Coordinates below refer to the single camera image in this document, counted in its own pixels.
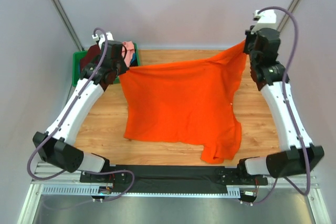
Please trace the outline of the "orange t shirt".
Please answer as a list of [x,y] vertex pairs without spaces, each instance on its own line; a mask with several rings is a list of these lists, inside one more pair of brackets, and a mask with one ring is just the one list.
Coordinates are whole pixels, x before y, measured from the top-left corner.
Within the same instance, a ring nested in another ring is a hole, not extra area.
[[201,159],[210,164],[233,159],[242,139],[233,102],[246,64],[244,45],[207,59],[132,67],[122,74],[125,138],[201,145]]

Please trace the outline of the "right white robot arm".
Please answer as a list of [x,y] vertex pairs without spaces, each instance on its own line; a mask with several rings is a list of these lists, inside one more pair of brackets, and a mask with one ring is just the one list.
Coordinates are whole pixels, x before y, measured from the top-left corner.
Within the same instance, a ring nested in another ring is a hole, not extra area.
[[291,94],[285,66],[277,61],[280,33],[272,28],[245,32],[244,52],[249,55],[250,75],[267,102],[274,120],[280,152],[265,157],[241,159],[249,175],[282,178],[312,171],[324,157],[322,146],[315,146],[300,119]]

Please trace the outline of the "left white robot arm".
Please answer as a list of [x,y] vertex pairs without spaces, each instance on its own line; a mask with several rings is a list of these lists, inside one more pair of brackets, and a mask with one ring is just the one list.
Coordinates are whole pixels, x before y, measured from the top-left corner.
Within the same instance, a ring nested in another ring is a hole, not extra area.
[[128,71],[123,43],[104,41],[100,53],[83,68],[75,91],[54,123],[43,133],[36,132],[33,143],[39,157],[61,170],[100,173],[109,160],[75,147],[80,127],[95,102],[115,79]]

